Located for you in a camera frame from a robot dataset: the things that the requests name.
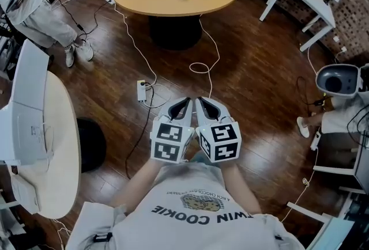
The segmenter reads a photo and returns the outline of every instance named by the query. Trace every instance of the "power strip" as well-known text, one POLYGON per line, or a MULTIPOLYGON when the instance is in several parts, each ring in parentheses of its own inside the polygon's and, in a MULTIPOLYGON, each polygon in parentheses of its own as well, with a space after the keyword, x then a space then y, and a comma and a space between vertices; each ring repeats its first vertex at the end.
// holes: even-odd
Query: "power strip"
POLYGON ((108 2, 111 5, 115 5, 115 1, 114 0, 106 0, 106 2, 108 2))
POLYGON ((312 143, 310 145, 310 149, 312 151, 316 151, 317 150, 319 141, 321 139, 321 136, 322 136, 322 134, 319 131, 317 131, 317 133, 315 133, 314 139, 312 140, 312 143))
POLYGON ((145 80, 138 80, 137 81, 137 100, 140 103, 146 101, 146 85, 145 80))

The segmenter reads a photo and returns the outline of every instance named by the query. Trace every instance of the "electrical outlet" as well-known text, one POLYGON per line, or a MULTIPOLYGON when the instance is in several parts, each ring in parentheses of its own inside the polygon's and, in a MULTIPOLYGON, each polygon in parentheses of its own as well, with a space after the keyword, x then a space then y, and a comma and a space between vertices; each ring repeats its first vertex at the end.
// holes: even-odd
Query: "electrical outlet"
POLYGON ((115 1, 114 0, 106 0, 106 2, 108 2, 111 5, 114 5, 115 4, 115 1))

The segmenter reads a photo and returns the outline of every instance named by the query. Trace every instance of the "white table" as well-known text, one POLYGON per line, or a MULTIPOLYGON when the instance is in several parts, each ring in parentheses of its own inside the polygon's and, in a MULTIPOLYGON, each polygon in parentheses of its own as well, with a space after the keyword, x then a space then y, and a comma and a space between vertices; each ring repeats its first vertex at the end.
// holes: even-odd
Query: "white table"
POLYGON ((76 201, 81 176, 81 148, 76 114, 69 94, 60 79, 47 72, 44 97, 44 122, 47 149, 54 130, 54 156, 46 171, 46 161, 35 165, 19 166, 18 174, 35 188, 40 215, 62 218, 76 201))
MULTIPOLYGON (((269 13, 273 5, 276 3, 277 0, 268 0, 267 1, 267 7, 262 13, 260 17, 260 21, 263 21, 266 15, 269 13)), ((329 5, 325 4, 323 0, 302 0, 306 4, 308 4, 312 9, 315 10, 315 12, 318 14, 317 17, 315 17, 313 20, 311 20, 305 28, 303 28, 303 32, 308 30, 314 22, 316 22, 319 18, 322 18, 324 22, 326 23, 326 26, 323 27, 315 36, 313 36, 308 42, 303 44, 300 47, 300 51, 305 51, 310 46, 312 46, 315 42, 317 42, 321 37, 326 35, 330 30, 336 27, 336 23, 334 22, 334 17, 332 10, 329 5)))

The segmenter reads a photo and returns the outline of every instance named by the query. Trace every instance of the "shoe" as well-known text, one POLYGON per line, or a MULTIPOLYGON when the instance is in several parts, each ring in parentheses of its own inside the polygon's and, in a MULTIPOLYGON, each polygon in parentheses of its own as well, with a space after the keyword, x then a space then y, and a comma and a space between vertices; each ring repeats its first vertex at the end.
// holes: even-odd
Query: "shoe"
POLYGON ((82 46, 74 44, 76 47, 76 53, 83 56, 88 62, 93 58, 93 49, 89 41, 84 41, 82 46))
POLYGON ((72 65, 74 64, 74 50, 76 48, 74 47, 74 45, 71 45, 70 48, 68 50, 65 51, 65 64, 68 68, 72 67, 72 65))
POLYGON ((307 126, 302 125, 302 119, 303 119, 302 117, 298 117, 296 120, 299 126, 300 133, 303 137, 309 138, 310 136, 309 128, 307 126))

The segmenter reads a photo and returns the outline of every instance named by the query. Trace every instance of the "person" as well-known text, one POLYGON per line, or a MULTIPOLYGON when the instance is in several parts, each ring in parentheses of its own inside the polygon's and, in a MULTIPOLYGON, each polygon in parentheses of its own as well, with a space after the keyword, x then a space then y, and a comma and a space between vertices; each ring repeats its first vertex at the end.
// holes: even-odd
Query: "person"
POLYGON ((66 250, 302 250, 258 200, 234 162, 199 152, 181 164, 149 159, 111 206, 86 202, 66 250))
POLYGON ((296 119, 299 131, 305 138, 310 137, 310 126, 321 126, 322 133, 354 133, 364 131, 368 126, 366 115, 369 111, 369 100, 357 94, 352 99, 332 97, 334 110, 319 113, 311 117, 296 119))
POLYGON ((65 50, 66 66, 72 67, 74 54, 86 60, 93 58, 93 49, 88 41, 78 37, 77 32, 61 21, 51 10, 48 0, 0 0, 0 7, 6 12, 12 25, 36 44, 50 48, 59 42, 65 50))

